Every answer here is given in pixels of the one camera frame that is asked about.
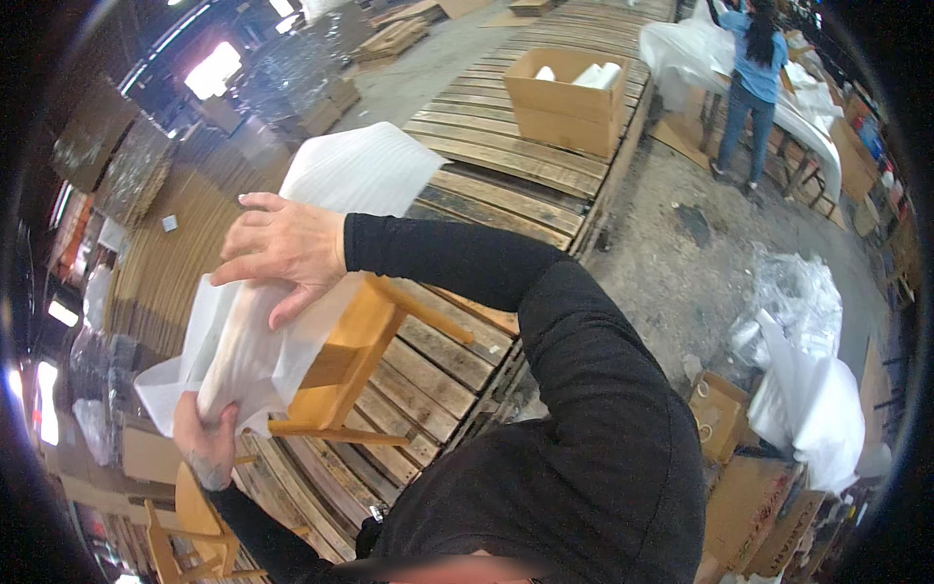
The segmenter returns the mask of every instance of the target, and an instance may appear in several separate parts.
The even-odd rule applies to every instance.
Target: person
[[[711,174],[723,180],[729,160],[745,126],[746,114],[753,116],[753,158],[743,194],[760,204],[755,191],[762,176],[765,155],[778,101],[779,76],[788,63],[788,45],[775,23],[774,0],[740,1],[740,10],[717,14],[714,0],[707,0],[714,23],[733,33],[736,62],[729,86],[727,127],[720,151],[710,161]]]
[[[355,271],[410,278],[518,313],[550,418],[504,425],[436,460],[401,493],[362,555],[541,560],[554,566],[544,582],[693,580],[706,504],[696,422],[580,264],[486,226],[340,215],[271,193],[241,201],[256,208],[231,227],[221,251],[228,261],[211,282],[294,282],[270,315],[274,328]],[[344,581],[230,487],[236,411],[228,406],[211,431],[193,393],[177,407],[175,440],[210,500],[274,581]]]

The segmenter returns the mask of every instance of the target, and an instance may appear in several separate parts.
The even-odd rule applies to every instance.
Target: tattoo
[[[188,464],[194,475],[201,481],[201,486],[209,491],[223,491],[227,488],[227,481],[224,480],[223,468],[220,464],[211,464],[205,457],[199,455],[194,450],[189,451]]]

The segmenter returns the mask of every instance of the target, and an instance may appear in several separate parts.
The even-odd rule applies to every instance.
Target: black sleeve
[[[719,26],[720,15],[716,11],[716,7],[714,6],[714,0],[707,0],[707,7],[710,9],[710,18],[714,19],[714,24]]]
[[[205,495],[275,584],[339,581],[331,572],[332,563],[319,557],[301,537],[269,517],[234,484],[223,491],[205,491]]]
[[[350,214],[347,271],[440,286],[518,312],[542,401],[556,420],[577,418],[620,387],[671,392],[642,339],[593,277],[563,252],[478,225]]]

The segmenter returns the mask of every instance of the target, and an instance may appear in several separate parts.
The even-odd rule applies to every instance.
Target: jeans
[[[749,182],[758,182],[765,164],[766,146],[771,133],[771,121],[775,117],[775,104],[764,102],[743,87],[739,76],[733,76],[729,87],[729,107],[727,110],[727,129],[720,141],[720,153],[716,165],[726,171],[729,159],[740,139],[740,132],[746,122],[746,113],[753,110],[753,166],[749,171]]]

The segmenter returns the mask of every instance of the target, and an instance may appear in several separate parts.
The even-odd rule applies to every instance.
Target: wooden chair
[[[287,420],[270,420],[273,435],[309,435],[338,442],[405,446],[409,439],[351,430],[344,420],[407,315],[462,343],[474,342],[443,314],[399,291],[388,278],[367,274],[289,405]]]
[[[234,464],[256,462],[256,456],[242,456]],[[266,576],[265,570],[234,571],[234,561],[240,549],[240,540],[220,518],[198,483],[187,463],[178,466],[176,477],[176,513],[184,530],[167,529],[159,524],[152,501],[145,501],[149,513],[147,537],[152,560],[163,584],[185,584],[196,579],[249,578]],[[292,530],[296,535],[307,534],[307,527]],[[191,541],[194,551],[176,555],[170,537],[183,537]],[[184,568],[183,561],[200,558],[203,563]]]

